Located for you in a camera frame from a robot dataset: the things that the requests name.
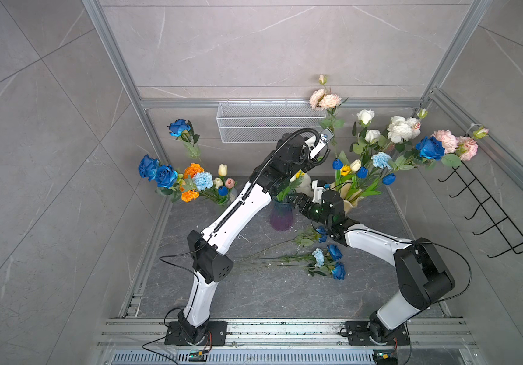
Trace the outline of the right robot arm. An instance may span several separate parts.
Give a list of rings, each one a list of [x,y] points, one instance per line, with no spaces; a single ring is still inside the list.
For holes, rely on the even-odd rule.
[[[350,217],[335,190],[315,188],[314,196],[297,193],[287,197],[304,217],[324,226],[337,243],[367,252],[395,268],[398,291],[369,319],[370,340],[377,345],[390,341],[401,326],[430,305],[445,299],[456,287],[439,244],[420,238],[407,240],[369,228]]]

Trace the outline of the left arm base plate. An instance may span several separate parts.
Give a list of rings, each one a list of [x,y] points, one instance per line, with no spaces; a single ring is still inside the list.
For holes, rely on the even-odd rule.
[[[206,321],[199,327],[193,327],[187,322],[174,321],[168,325],[166,345],[207,345],[224,346],[227,336],[228,322]]]

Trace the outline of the blue rose low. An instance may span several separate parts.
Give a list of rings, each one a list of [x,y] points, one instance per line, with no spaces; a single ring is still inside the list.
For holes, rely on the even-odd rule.
[[[257,266],[250,266],[251,269],[303,269],[304,272],[307,273],[307,275],[311,277],[316,276],[322,276],[322,277],[330,277],[335,280],[342,281],[346,277],[346,270],[343,263],[335,262],[331,264],[327,264],[321,267],[307,264],[305,266],[302,265],[292,265],[287,263],[280,263],[280,264],[264,264],[264,265],[257,265]]]

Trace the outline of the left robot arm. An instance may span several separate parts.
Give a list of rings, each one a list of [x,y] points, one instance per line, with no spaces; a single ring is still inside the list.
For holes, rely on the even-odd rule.
[[[186,342],[197,345],[208,332],[210,308],[219,282],[229,275],[233,262],[226,256],[241,230],[280,192],[296,173],[309,172],[323,164],[334,138],[330,129],[318,132],[303,128],[285,134],[275,150],[253,170],[243,190],[211,225],[187,237],[193,276],[188,303],[178,314],[179,333]]]

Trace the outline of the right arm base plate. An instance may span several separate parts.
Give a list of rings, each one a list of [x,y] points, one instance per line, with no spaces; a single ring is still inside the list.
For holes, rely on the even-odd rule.
[[[372,323],[363,319],[345,322],[342,332],[349,345],[410,345],[406,324],[400,325],[394,330],[389,330],[383,325]]]

